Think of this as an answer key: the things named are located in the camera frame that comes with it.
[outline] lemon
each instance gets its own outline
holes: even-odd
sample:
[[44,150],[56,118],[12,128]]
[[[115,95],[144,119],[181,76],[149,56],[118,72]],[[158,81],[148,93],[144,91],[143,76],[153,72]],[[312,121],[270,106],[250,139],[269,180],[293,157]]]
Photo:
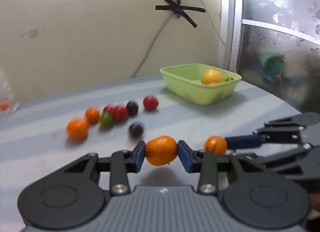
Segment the lemon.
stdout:
[[207,70],[201,77],[202,84],[209,84],[211,82],[225,82],[225,76],[217,69],[209,69]]

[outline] table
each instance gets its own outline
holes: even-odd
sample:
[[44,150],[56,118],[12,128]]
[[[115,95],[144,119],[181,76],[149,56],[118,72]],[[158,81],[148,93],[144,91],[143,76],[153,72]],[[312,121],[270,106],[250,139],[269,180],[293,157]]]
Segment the table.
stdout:
[[[157,112],[143,111],[142,100],[153,94],[158,97]],[[126,104],[136,100],[140,105],[137,117],[100,131],[98,125],[89,130],[87,140],[72,144],[66,140],[65,127],[74,117],[82,116],[91,106],[102,109],[106,104]],[[132,122],[142,122],[146,142],[161,135],[185,140],[193,149],[200,149],[212,135],[235,136],[251,134],[265,121],[299,113],[274,95],[246,82],[239,82],[235,92],[210,106],[196,106],[170,93],[161,76],[131,79],[82,92],[63,94],[23,104],[14,115],[0,125],[0,231],[17,232],[24,227],[16,202],[28,184],[87,154],[100,157],[112,152],[131,150],[136,141],[128,136]],[[263,145],[254,150],[268,155],[288,150],[291,145]],[[129,174],[135,185],[196,186],[199,174],[184,171],[179,159],[170,165],[155,167],[144,162],[139,174]],[[100,186],[108,189],[108,173],[102,173]],[[220,188],[228,185],[220,177]]]

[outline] white cable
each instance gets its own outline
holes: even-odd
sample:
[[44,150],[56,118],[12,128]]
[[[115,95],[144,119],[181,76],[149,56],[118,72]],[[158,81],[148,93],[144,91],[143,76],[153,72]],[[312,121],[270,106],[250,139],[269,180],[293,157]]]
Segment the white cable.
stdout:
[[[213,20],[212,20],[212,18],[211,18],[211,15],[210,15],[207,7],[205,6],[203,0],[200,0],[200,1],[201,1],[201,3],[202,3],[203,7],[206,9],[207,14],[209,15],[209,19],[210,19],[210,22],[211,22],[211,24],[212,24],[213,30],[214,30],[215,33],[219,36],[219,39],[220,39],[220,41],[221,41],[221,44],[222,44],[224,47],[226,47],[226,44],[225,44],[224,41],[222,40],[222,38],[221,38],[221,36],[220,36],[220,33],[217,31],[216,27],[215,27],[214,24],[213,24]],[[233,58],[231,57],[231,54],[228,53],[228,56],[229,56],[230,60],[233,62],[233,65],[234,65],[235,71],[236,71],[236,70],[237,70],[237,66],[236,66],[235,61],[234,61]]]
[[150,53],[150,50],[153,46],[153,44],[156,42],[156,39],[158,38],[159,34],[161,33],[162,29],[164,28],[164,26],[167,24],[168,20],[170,19],[171,15],[173,14],[173,12],[171,12],[169,14],[169,16],[167,17],[167,19],[165,20],[165,22],[163,23],[163,25],[161,26],[160,30],[158,31],[158,33],[156,34],[156,36],[154,37],[153,41],[151,42],[151,45],[149,46],[146,55],[144,56],[143,60],[140,62],[140,64],[137,66],[136,70],[134,71],[134,73],[132,74],[131,78],[134,78],[138,71],[140,70],[140,68],[142,67],[142,65],[144,64],[144,62],[146,62],[148,55]]

